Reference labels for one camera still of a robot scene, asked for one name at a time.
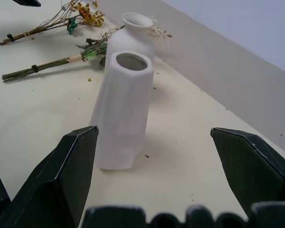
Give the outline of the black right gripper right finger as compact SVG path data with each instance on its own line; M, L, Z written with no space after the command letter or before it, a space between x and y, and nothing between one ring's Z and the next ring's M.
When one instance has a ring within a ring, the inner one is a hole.
M261 137L244 131L212 128L228 184L246 215L251 205L285 201L285 158Z

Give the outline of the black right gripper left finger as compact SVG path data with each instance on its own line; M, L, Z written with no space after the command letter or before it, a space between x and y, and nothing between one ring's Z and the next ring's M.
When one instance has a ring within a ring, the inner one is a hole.
M77 228L90 190L99 130L62 137L32 171L0 218L0 228Z

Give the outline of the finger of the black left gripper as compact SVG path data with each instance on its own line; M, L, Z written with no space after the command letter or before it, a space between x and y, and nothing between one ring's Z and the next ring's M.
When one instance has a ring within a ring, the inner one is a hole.
M13 0L19 5L28 7L41 7L41 3L38 0Z

